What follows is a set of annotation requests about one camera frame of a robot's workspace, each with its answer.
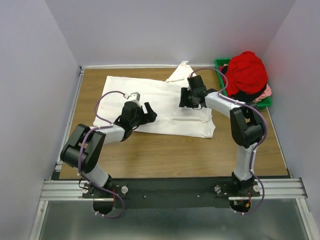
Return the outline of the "white t shirt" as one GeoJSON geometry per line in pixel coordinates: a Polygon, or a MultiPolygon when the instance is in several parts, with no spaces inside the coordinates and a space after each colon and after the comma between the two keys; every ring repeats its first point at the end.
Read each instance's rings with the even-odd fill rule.
{"type": "Polygon", "coordinates": [[[166,80],[107,76],[103,88],[104,98],[97,108],[93,126],[108,125],[121,114],[125,103],[123,94],[138,92],[140,103],[149,102],[157,114],[155,122],[142,125],[143,133],[188,136],[210,139],[215,125],[209,108],[180,108],[181,88],[188,86],[187,77],[193,72],[188,61],[183,61],[166,80]]]}

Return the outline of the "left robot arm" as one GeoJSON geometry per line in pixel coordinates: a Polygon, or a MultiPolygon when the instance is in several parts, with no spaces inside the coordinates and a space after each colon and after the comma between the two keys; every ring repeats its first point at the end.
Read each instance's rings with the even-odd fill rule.
{"type": "Polygon", "coordinates": [[[104,145],[123,142],[139,126],[156,121],[157,114],[146,102],[144,106],[134,101],[125,102],[121,114],[107,126],[76,126],[60,152],[60,160],[76,168],[80,176],[89,181],[93,191],[101,198],[113,193],[112,177],[98,164],[104,145]]]}

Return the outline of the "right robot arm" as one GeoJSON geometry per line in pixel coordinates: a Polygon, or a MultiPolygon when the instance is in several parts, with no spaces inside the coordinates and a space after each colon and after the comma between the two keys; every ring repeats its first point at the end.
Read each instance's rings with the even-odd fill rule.
{"type": "Polygon", "coordinates": [[[244,103],[207,89],[199,75],[187,79],[181,88],[180,108],[208,108],[230,120],[232,139],[237,145],[236,167],[223,187],[228,195],[241,196],[255,185],[254,163],[257,148],[266,138],[267,123],[255,103],[244,103]]]}

